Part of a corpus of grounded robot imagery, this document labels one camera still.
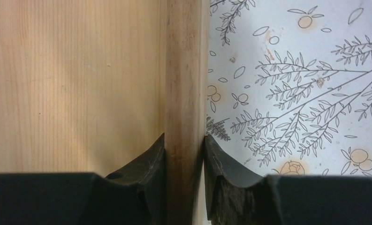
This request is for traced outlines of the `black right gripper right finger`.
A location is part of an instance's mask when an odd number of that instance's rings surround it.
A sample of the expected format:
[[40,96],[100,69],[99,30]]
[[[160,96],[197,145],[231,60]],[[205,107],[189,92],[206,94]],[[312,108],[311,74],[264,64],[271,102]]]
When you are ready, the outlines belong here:
[[214,225],[372,225],[372,178],[260,176],[204,138],[205,201]]

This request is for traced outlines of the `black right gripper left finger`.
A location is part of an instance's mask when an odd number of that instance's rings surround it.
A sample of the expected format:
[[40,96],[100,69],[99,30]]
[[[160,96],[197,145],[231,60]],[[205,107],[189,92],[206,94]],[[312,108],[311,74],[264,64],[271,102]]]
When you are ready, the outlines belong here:
[[0,173],[0,225],[162,225],[165,178],[163,135],[106,177]]

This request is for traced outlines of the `wooden hanger stand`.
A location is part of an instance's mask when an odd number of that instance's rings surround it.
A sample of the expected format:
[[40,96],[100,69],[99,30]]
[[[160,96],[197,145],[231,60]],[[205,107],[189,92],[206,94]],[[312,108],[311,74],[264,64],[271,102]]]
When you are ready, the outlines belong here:
[[164,136],[165,223],[200,225],[206,0],[0,0],[0,173],[122,168]]

